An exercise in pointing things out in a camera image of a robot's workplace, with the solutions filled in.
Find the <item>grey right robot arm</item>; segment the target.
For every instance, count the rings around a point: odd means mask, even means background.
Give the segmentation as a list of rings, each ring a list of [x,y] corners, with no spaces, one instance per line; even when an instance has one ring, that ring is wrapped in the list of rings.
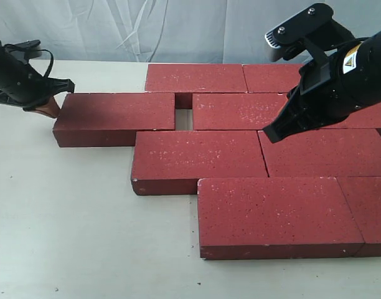
[[[305,42],[312,60],[299,70],[297,86],[263,132],[272,143],[291,135],[334,125],[381,103],[381,31],[342,42],[336,52]]]

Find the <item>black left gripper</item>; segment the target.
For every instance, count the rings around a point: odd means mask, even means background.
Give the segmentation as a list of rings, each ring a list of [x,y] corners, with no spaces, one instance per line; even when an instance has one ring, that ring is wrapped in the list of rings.
[[[31,64],[17,60],[0,41],[0,105],[19,107],[49,118],[57,118],[60,107],[55,95],[73,93],[75,84],[70,79],[50,77],[54,56],[44,74],[38,73]]]

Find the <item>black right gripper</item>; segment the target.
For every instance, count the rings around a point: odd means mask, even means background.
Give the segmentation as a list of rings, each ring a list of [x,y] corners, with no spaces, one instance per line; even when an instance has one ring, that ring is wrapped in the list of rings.
[[[299,83],[263,132],[272,143],[344,121],[381,103],[381,31],[303,65]]]

